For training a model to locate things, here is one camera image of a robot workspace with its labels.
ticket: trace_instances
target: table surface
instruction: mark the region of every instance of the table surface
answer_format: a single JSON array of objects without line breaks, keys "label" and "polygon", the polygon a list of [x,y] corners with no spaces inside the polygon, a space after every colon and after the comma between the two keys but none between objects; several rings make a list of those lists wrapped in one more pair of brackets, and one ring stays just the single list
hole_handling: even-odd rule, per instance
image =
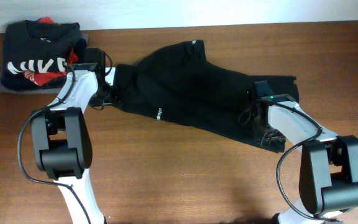
[{"label": "table surface", "polygon": [[[166,45],[205,41],[207,59],[249,75],[294,75],[300,105],[326,128],[358,137],[358,22],[262,24],[89,31],[89,45],[114,64],[133,64]],[[0,34],[0,69],[2,40]],[[0,223],[70,223],[57,187],[25,180],[17,164],[19,130],[32,110],[55,95],[0,93]],[[244,223],[288,208],[275,180],[280,154],[200,129],[115,108],[88,108],[93,144],[91,181],[108,223]],[[34,163],[30,130],[24,165]],[[291,200],[298,198],[300,155],[282,168]],[[358,223],[358,208],[339,217]]]}]

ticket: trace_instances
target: white wall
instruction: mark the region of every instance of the white wall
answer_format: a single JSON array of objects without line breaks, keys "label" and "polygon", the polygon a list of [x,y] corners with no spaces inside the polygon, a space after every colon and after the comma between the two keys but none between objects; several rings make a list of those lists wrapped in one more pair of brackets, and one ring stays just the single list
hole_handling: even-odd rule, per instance
[{"label": "white wall", "polygon": [[43,16],[83,30],[348,21],[358,0],[0,0],[0,33]]}]

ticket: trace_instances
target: wood grain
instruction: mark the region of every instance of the wood grain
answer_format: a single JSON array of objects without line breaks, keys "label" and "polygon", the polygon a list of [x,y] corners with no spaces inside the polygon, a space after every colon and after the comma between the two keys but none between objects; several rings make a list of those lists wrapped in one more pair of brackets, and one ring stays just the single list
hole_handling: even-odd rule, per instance
[{"label": "wood grain", "polygon": [[[132,64],[160,47],[203,39],[207,59],[249,75],[294,75],[301,107],[328,129],[358,137],[358,22],[269,24],[176,29],[92,30],[90,46]],[[0,35],[0,68],[2,63]],[[32,110],[53,95],[0,93],[0,223],[70,223],[56,187],[20,173],[16,144]],[[218,223],[270,218],[287,209],[275,183],[279,154],[206,131],[160,122],[115,108],[87,109],[93,143],[91,180],[108,223]],[[24,164],[34,164],[30,131]],[[300,156],[282,170],[298,197]],[[358,209],[340,216],[358,223]]]}]

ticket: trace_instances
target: cable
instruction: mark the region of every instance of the cable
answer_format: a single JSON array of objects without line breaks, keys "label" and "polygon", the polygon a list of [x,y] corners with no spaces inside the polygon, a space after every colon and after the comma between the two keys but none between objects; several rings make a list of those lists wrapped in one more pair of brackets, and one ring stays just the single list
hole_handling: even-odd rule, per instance
[{"label": "cable", "polygon": [[[303,218],[307,218],[307,219],[310,219],[310,220],[315,220],[315,221],[326,221],[326,220],[330,220],[329,218],[320,218],[320,217],[312,217],[312,216],[309,216],[305,213],[303,213],[302,211],[300,211],[299,209],[297,209],[290,201],[290,199],[288,199],[287,195],[285,194],[284,190],[283,190],[283,186],[282,186],[282,183],[281,183],[281,180],[280,180],[280,169],[281,169],[281,165],[284,161],[284,159],[291,153],[293,152],[295,149],[297,149],[299,146],[301,146],[302,144],[304,144],[305,142],[308,142],[308,141],[312,141],[316,138],[318,138],[318,136],[320,136],[320,134],[323,132],[323,128],[315,121],[313,120],[312,118],[310,118],[308,115],[302,113],[301,111],[298,111],[296,108],[291,108],[289,106],[285,106],[285,105],[282,105],[280,103],[275,103],[275,102],[272,102],[270,100],[257,100],[255,101],[254,103],[258,103],[258,102],[263,102],[263,103],[268,103],[270,106],[271,105],[276,105],[276,106],[279,106],[281,108],[285,108],[287,110],[290,110],[292,113],[297,113],[299,114],[300,116],[304,117],[305,119],[307,119],[308,121],[310,121],[314,126],[316,126],[317,128],[317,132],[314,136],[308,138],[308,139],[305,139],[301,142],[299,142],[298,144],[295,144],[294,146],[292,146],[291,148],[289,148],[289,150],[287,150],[282,156],[281,158],[278,160],[278,163],[277,163],[277,167],[276,167],[276,180],[277,180],[277,185],[278,185],[278,189],[280,190],[280,193],[281,195],[283,196],[285,202],[290,206],[290,208],[292,208],[292,210],[294,210],[297,214],[299,214],[300,216],[302,216]],[[249,114],[251,115],[252,113],[252,105],[254,104],[252,103],[251,106],[250,106],[250,112]]]},{"label": "cable", "polygon": [[108,72],[106,72],[106,75],[109,75],[112,70],[112,60],[111,60],[111,57],[106,52],[104,54],[107,56],[107,58],[110,61],[110,70]]},{"label": "cable", "polygon": [[73,196],[75,197],[75,199],[77,200],[77,202],[80,204],[82,210],[84,211],[84,214],[86,216],[86,219],[88,220],[88,223],[91,224],[91,220],[90,220],[90,217],[88,215],[88,212],[86,212],[86,209],[84,207],[84,205],[82,204],[80,198],[78,198],[77,194],[75,193],[75,191],[73,190],[73,186],[72,185],[67,185],[67,184],[61,184],[61,183],[55,183],[55,182],[49,182],[49,181],[43,181],[43,180],[37,180],[37,179],[34,179],[32,177],[30,177],[28,175],[28,173],[25,171],[24,169],[24,166],[23,166],[23,163],[22,163],[22,154],[21,154],[21,148],[22,148],[22,139],[23,139],[23,135],[24,135],[24,131],[25,131],[25,128],[27,127],[27,125],[29,125],[29,123],[35,118],[37,117],[38,115],[46,112],[47,110],[49,110],[50,108],[53,108],[55,106],[58,106],[60,104],[62,104],[67,98],[68,96],[70,95],[73,87],[74,87],[74,84],[76,82],[75,80],[75,72],[74,72],[74,69],[71,65],[68,66],[70,71],[72,72],[73,74],[73,79],[71,81],[71,85],[66,93],[66,95],[62,98],[62,99],[59,99],[58,98],[58,102],[57,103],[54,103],[52,105],[49,105],[49,106],[46,106],[44,108],[41,108],[39,110],[37,110],[35,113],[33,113],[32,115],[30,115],[26,121],[24,122],[23,124],[23,127],[20,131],[20,134],[19,134],[19,140],[17,141],[17,159],[19,161],[19,167],[20,167],[20,170],[22,171],[24,177],[27,179],[27,180],[30,180],[30,181],[33,181],[35,183],[38,183],[38,184],[45,184],[45,185],[54,185],[54,186],[61,186],[61,187],[65,187],[67,188],[72,194]]}]

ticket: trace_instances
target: black fabric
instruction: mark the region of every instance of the black fabric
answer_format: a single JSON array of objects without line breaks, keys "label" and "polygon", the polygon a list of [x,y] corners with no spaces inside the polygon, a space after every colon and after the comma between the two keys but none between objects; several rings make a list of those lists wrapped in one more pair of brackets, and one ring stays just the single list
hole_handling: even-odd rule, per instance
[{"label": "black fabric", "polygon": [[81,32],[78,23],[45,24],[22,21],[8,25],[4,39],[1,83],[12,90],[34,90],[62,86],[64,78],[57,78],[44,86],[32,83],[23,76],[21,64],[24,63],[26,70],[32,70],[29,66],[32,61],[34,72],[39,73],[39,60],[42,60],[41,66],[46,68],[47,63],[52,59],[53,63],[47,67],[46,72],[64,72],[59,69],[57,58],[64,58],[67,61],[73,48],[79,53],[78,58],[83,58],[86,41],[80,40]]},{"label": "black fabric", "polygon": [[151,118],[194,126],[252,146],[280,152],[284,145],[262,147],[254,141],[251,124],[239,124],[248,108],[247,91],[267,80],[275,94],[288,93],[299,101],[295,77],[249,76],[217,67],[206,59],[204,42],[164,47],[137,66],[118,65],[114,86],[119,109]]}]

